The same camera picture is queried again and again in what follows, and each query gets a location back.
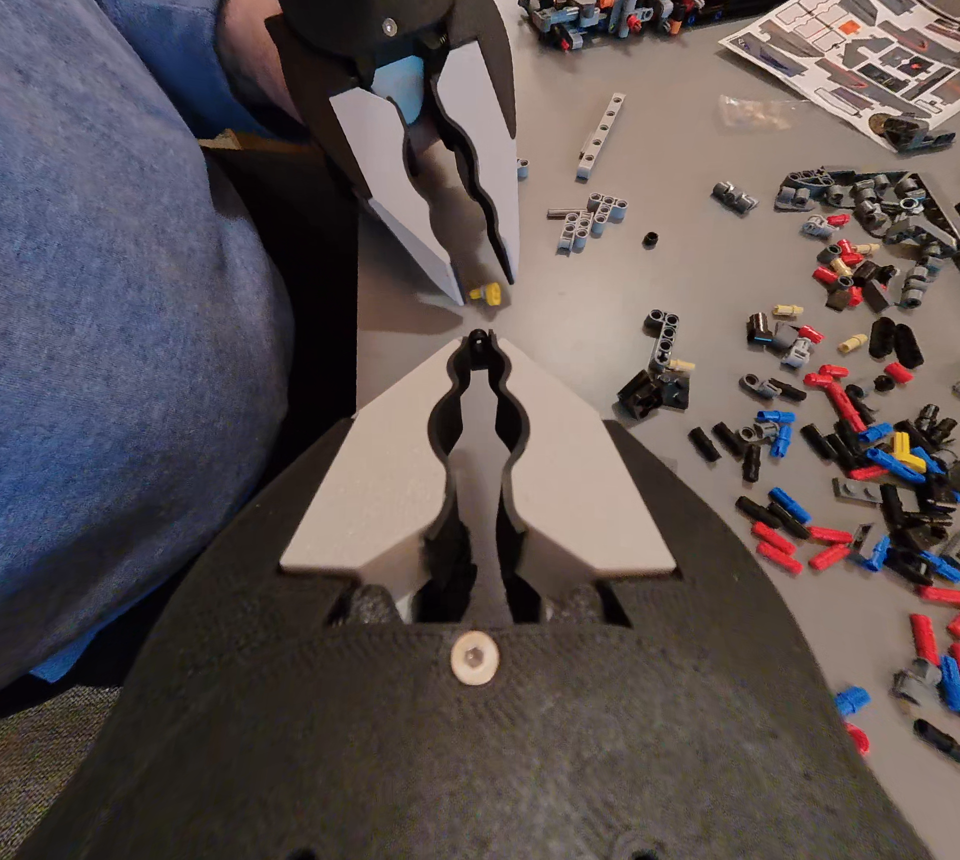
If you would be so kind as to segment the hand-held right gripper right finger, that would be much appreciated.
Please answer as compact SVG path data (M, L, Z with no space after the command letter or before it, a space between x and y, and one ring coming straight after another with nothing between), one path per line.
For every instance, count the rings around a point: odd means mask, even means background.
M599 581L677 570L601 415L509 340L490 338L495 431L508 450L496 518L511 618L536 623Z

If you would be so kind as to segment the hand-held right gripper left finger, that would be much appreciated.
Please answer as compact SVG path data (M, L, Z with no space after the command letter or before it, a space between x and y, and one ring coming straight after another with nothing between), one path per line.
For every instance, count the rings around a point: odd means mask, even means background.
M466 340L453 340L358 411L280 558L283 572L384 587L422 621L462 619L472 549L450 454L471 372Z

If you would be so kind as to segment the dark grey lego hub piece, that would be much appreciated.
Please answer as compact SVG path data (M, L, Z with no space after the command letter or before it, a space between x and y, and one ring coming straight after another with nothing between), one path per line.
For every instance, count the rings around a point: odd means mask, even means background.
M876 114L870 118L870 129L899 154L919 154L950 148L953 132L931 133L930 125L907 117Z

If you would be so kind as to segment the long light grey lego beam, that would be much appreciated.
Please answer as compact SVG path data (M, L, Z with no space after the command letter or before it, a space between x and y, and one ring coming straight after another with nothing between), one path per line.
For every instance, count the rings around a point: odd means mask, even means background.
M575 173L576 182L585 183L591 179L596 162L601 154L607 138L614 128L614 124L617 122L618 115L623 108L625 99L625 94L612 94L606 105L606 109L600 118L600 121L594 128L593 132L589 133L584 140L578 157Z

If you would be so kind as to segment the sticker sheet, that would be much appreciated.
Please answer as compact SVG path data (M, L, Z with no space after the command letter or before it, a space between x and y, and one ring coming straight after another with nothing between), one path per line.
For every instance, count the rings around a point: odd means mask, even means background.
M958 18L927 0L791 0L719 45L883 146L958 121Z

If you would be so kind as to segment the black square lego bracket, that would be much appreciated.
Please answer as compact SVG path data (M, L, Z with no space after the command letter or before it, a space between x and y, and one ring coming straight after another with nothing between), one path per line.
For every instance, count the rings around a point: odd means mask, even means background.
M690 406L690 377L682 373L637 373L617 394L619 408L642 421L655 410L685 411Z

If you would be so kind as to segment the person's left hand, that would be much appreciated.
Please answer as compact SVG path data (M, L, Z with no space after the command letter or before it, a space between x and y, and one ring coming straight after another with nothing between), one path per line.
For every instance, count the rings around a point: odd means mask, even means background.
M215 48L236 96L257 110L282 111L304 125L287 88L282 62L266 21L281 13L279 0L222 0Z

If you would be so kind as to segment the light grey lego beam assembly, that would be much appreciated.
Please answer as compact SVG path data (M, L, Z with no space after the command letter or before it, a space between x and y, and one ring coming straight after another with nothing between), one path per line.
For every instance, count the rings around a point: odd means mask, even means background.
M559 224L556 254L582 253L589 243L601 239L606 229L621 223L628 211L628 200L601 193L590 194L582 209L548 209L546 218Z

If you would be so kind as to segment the dark grey L-shaped lego beam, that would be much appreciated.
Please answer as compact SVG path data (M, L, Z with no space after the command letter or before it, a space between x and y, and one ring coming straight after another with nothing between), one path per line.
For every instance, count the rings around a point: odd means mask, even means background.
M648 362L648 373L654 378L663 375L688 376L695 364L683 361L674 354L680 318L660 309L651 310L644 320L644 330L654 338L654 347Z

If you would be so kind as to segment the pile of lego pieces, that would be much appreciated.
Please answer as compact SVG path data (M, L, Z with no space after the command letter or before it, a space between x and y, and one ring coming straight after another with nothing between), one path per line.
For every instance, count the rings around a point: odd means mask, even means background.
M683 314L701 365L689 435L705 466L732 471L731 509L749 528L749 553L782 578L825 573L886 577L917 602L894 623L911 654L890 694L913 730L958 761L958 617L940 631L925 607L958 612L958 417L897 402L924 369L909 318L942 270L958 265L956 218L915 170L802 170L786 177L778 209L816 207L801 234L824 235L809 299L822 310L774 304L799 267L779 252L760 272L733 264L733 247L696 264ZM816 322L810 317L816 314Z

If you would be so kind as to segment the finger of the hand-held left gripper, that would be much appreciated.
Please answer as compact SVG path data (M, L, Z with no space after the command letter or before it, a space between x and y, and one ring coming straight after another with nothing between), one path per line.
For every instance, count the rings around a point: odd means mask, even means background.
M517 142L504 119L479 43L450 50L431 88L441 124L463 148L471 196L484 212L490 245L512 285L521 249Z
M450 254L434 235L429 204L407 169L401 111L391 99L361 88L332 97L330 104L368 189L366 204L431 282L462 306Z

